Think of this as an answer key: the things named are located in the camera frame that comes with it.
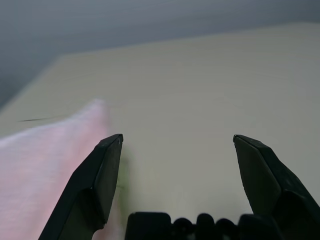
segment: white wall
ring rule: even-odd
[[[251,210],[234,134],[272,147],[320,203],[319,66],[320,25],[307,23],[67,55],[3,110],[0,134],[105,99],[131,211],[236,222]]]
[[[317,0],[2,0],[0,107],[57,56],[317,21]]]

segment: black plastic part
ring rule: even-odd
[[[162,212],[130,214],[125,240],[166,240],[171,237],[171,218]]]
[[[103,139],[74,171],[39,240],[91,240],[108,221],[123,136]]]
[[[262,142],[242,135],[233,142],[253,213],[272,216],[285,239],[319,239],[320,208],[297,176]]]
[[[240,240],[283,240],[275,220],[267,215],[242,215],[238,223],[238,232]]]

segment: pink towel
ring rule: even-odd
[[[108,137],[104,103],[67,120],[0,139],[0,239],[37,240],[70,176]],[[123,239],[117,201],[94,240]]]

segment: table surface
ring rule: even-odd
[[[237,222],[251,208],[234,134],[272,147],[320,202],[319,66],[311,23],[65,55],[4,108],[0,136],[104,99],[124,136],[130,211]]]

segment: gray wall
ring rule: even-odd
[[[2,0],[0,105],[63,53],[317,21],[317,0]]]

